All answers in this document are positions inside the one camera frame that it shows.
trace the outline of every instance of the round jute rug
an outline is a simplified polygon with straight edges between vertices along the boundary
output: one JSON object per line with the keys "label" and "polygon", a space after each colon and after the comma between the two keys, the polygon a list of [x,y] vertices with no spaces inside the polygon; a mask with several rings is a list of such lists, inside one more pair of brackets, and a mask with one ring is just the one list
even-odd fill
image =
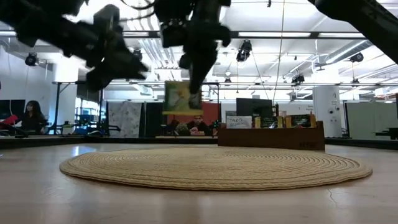
{"label": "round jute rug", "polygon": [[235,147],[174,147],[91,152],[60,164],[68,175],[184,190],[272,190],[363,178],[367,165],[322,152]]}

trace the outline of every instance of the man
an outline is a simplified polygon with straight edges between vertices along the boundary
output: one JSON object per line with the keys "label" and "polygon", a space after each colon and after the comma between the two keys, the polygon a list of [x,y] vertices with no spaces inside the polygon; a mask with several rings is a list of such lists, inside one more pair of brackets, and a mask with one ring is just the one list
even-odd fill
{"label": "man", "polygon": [[201,116],[194,116],[193,121],[187,123],[187,127],[192,135],[199,131],[203,131],[205,136],[212,136],[213,133],[207,124],[203,122],[203,118]]}

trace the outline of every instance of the woman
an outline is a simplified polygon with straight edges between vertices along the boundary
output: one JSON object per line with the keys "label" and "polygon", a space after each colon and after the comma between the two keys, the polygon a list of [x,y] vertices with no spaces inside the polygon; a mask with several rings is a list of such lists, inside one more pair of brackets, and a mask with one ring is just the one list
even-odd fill
{"label": "woman", "polygon": [[35,134],[44,134],[47,120],[44,118],[39,102],[32,100],[26,104],[24,117],[22,118],[22,129],[33,131]]}

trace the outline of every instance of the wooden floor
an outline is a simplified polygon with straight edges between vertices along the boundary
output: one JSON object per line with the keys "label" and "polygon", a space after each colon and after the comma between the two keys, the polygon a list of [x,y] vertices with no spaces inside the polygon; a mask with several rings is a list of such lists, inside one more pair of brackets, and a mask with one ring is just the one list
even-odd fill
{"label": "wooden floor", "polygon": [[0,223],[398,223],[398,151],[327,146],[330,154],[366,161],[373,175],[338,185],[265,192],[140,189],[71,178],[58,169],[64,159],[86,152],[153,146],[0,151]]}

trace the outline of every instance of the wooden box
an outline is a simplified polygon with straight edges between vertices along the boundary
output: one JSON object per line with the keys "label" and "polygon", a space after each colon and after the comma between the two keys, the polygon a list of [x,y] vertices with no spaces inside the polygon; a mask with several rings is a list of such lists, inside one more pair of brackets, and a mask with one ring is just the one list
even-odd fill
{"label": "wooden box", "polygon": [[316,128],[220,129],[219,146],[325,151],[323,122]]}

